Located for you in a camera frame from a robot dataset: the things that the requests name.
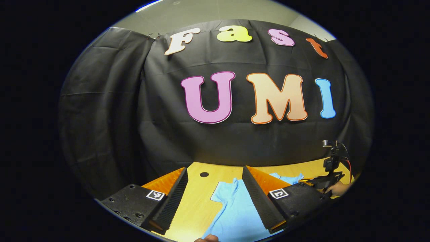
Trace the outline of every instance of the black cloth backdrop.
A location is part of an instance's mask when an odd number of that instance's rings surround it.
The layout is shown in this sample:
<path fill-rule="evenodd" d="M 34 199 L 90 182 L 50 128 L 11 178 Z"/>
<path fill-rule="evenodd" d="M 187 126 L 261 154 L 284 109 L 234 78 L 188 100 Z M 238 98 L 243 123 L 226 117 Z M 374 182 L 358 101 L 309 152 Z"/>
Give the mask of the black cloth backdrop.
<path fill-rule="evenodd" d="M 227 25 L 247 28 L 253 39 L 219 41 L 219 28 Z M 164 55 L 172 34 L 192 28 L 201 31 L 193 34 L 190 43 L 182 43 L 185 50 Z M 295 45 L 275 44 L 269 29 L 286 31 Z M 319 56 L 306 38 L 315 39 L 329 58 Z M 187 112 L 181 81 L 203 76 L 203 107 L 215 110 L 218 90 L 210 76 L 220 71 L 236 74 L 231 82 L 231 115 L 218 124 L 199 123 Z M 256 72 L 267 73 L 279 89 L 287 74 L 300 75 L 307 119 L 284 117 L 253 124 L 255 93 L 246 76 Z M 316 78 L 331 82 L 334 118 L 320 116 L 323 101 Z M 155 40 L 109 28 L 71 68 L 59 111 L 65 158 L 85 189 L 98 199 L 194 161 L 273 166 L 324 158 L 329 149 L 322 147 L 322 140 L 346 145 L 356 176 L 366 161 L 374 129 L 367 80 L 337 40 L 323 42 L 297 29 L 254 20 L 199 23 Z M 274 116 L 270 107 L 269 113 Z"/>

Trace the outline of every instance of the red wire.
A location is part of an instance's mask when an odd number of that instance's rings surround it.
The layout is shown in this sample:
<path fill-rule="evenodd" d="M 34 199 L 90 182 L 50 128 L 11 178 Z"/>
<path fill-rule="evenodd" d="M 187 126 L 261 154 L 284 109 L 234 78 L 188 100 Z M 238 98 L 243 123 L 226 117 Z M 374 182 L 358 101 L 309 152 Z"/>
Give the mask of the red wire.
<path fill-rule="evenodd" d="M 348 160 L 348 159 L 345 159 L 345 160 L 343 160 L 343 161 L 347 161 L 347 162 L 348 162 L 348 164 L 350 165 L 350 183 L 351 183 L 351 181 L 352 181 L 351 163 L 349 162 L 349 160 Z"/>

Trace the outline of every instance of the cable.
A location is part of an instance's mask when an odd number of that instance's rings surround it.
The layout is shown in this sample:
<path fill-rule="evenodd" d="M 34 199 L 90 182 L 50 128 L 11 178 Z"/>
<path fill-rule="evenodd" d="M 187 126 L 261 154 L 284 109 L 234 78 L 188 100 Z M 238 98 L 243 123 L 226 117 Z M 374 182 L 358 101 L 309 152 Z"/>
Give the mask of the cable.
<path fill-rule="evenodd" d="M 341 145 L 345 148 L 345 150 L 347 151 L 347 155 L 349 157 L 348 149 L 346 148 L 346 146 L 343 143 L 341 143 Z"/>
<path fill-rule="evenodd" d="M 348 158 L 343 156 L 342 158 L 345 158 L 343 161 L 348 162 L 349 166 L 350 166 L 350 183 L 352 181 L 352 168 L 351 168 L 351 163 L 349 162 Z"/>

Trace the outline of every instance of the yellow letter a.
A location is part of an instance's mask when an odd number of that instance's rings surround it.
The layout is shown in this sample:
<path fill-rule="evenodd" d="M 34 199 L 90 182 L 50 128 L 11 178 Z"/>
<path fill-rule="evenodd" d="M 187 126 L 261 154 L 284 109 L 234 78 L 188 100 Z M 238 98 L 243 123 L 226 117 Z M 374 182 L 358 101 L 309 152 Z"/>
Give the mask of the yellow letter a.
<path fill-rule="evenodd" d="M 221 33 L 217 35 L 217 39 L 222 42 L 240 41 L 248 42 L 252 40 L 252 36 L 248 35 L 248 30 L 243 26 L 230 25 L 219 29 Z"/>

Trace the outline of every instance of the human hand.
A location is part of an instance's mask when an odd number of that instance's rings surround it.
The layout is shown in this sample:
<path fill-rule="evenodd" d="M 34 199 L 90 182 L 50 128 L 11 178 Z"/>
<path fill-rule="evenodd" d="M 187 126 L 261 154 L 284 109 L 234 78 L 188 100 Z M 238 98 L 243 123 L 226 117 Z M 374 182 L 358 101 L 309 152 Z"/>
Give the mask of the human hand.
<path fill-rule="evenodd" d="M 351 186 L 350 184 L 343 184 L 341 181 L 338 181 L 335 185 L 329 187 L 325 193 L 332 192 L 332 196 L 342 196 Z"/>
<path fill-rule="evenodd" d="M 198 238 L 194 242 L 219 242 L 218 237 L 212 234 L 208 234 L 204 239 Z"/>

